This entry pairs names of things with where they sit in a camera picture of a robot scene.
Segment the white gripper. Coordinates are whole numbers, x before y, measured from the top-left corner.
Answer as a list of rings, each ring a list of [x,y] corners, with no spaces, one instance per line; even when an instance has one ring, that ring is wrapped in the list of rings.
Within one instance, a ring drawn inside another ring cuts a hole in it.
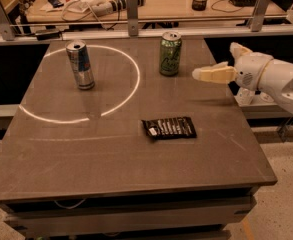
[[[235,82],[238,86],[255,91],[262,71],[273,60],[273,57],[252,52],[252,50],[237,42],[230,44],[230,53],[234,58],[235,68],[229,66],[227,62],[221,62],[194,69],[192,77],[198,81],[217,84],[228,84],[236,79]]]

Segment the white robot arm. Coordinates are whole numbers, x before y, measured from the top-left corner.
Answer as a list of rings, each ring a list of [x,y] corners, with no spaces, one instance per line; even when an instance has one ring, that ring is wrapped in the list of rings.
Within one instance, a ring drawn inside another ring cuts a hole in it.
[[[192,77],[217,84],[234,81],[239,87],[269,95],[279,107],[293,114],[293,63],[253,52],[236,42],[230,44],[230,52],[234,58],[233,66],[221,62],[197,68]]]

